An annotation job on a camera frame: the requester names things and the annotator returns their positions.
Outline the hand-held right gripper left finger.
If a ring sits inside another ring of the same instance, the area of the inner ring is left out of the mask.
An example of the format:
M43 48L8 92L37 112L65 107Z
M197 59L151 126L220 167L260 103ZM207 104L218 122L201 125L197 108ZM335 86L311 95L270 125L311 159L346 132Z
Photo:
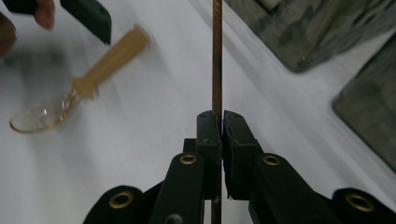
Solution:
M196 137L172 159L148 224L203 224L206 200L210 224L221 224L221 151L219 117L199 114Z

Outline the brown wooden chopstick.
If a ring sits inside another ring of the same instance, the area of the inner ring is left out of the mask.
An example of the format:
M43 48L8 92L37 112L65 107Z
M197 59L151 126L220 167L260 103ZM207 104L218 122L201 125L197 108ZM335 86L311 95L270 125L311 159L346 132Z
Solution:
M212 0L212 112L222 133L222 0ZM211 201L211 224L221 224L221 158L216 167L216 199Z

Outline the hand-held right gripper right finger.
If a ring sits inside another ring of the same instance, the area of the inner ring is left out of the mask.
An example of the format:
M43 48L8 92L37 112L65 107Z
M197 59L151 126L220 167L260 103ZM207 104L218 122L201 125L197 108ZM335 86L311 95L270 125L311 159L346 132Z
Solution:
M342 224L287 160L263 152L243 116L226 111L223 131L228 196L248 202L254 224Z

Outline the tan-handled clear spoon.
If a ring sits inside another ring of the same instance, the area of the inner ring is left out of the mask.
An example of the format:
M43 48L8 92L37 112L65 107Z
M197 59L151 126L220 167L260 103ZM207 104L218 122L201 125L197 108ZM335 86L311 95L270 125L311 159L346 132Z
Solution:
M72 79L70 91L16 113L9 121L10 128L17 133L40 133L59 125L81 99L92 99L98 86L135 58L149 41L147 32L136 24L84 76Z

